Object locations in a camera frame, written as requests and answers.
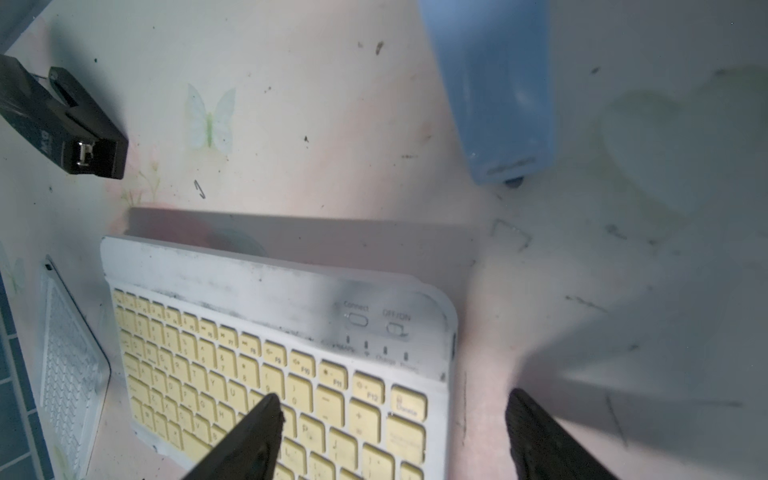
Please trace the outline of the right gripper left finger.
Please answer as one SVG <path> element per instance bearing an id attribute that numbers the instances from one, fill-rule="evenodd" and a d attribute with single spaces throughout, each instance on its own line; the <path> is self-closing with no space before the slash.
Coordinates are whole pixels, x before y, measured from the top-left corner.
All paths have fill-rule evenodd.
<path id="1" fill-rule="evenodd" d="M 203 457 L 184 480 L 272 479 L 283 424 L 279 397 L 270 393 Z"/>

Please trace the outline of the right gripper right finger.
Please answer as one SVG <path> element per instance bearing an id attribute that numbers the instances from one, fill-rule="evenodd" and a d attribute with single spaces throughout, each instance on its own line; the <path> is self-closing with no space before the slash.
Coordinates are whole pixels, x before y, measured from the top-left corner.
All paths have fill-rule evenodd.
<path id="1" fill-rule="evenodd" d="M 505 423 L 519 479 L 617 479 L 521 388 L 510 392 Z"/>

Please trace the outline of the yellow keyboard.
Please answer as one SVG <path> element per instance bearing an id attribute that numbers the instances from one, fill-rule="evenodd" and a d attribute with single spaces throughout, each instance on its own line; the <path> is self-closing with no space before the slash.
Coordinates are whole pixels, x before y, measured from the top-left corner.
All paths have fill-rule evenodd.
<path id="1" fill-rule="evenodd" d="M 444 479 L 456 310 L 399 274 L 107 236 L 132 427 L 196 465 L 268 396 L 280 479 Z"/>

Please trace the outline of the white keyboard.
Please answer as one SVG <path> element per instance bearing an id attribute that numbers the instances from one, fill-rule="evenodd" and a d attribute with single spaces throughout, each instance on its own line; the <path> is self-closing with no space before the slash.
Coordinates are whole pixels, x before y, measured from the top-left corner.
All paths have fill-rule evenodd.
<path id="1" fill-rule="evenodd" d="M 65 479 L 83 479 L 104 408 L 111 369 L 50 257 L 41 270 L 44 323 L 41 407 Z"/>

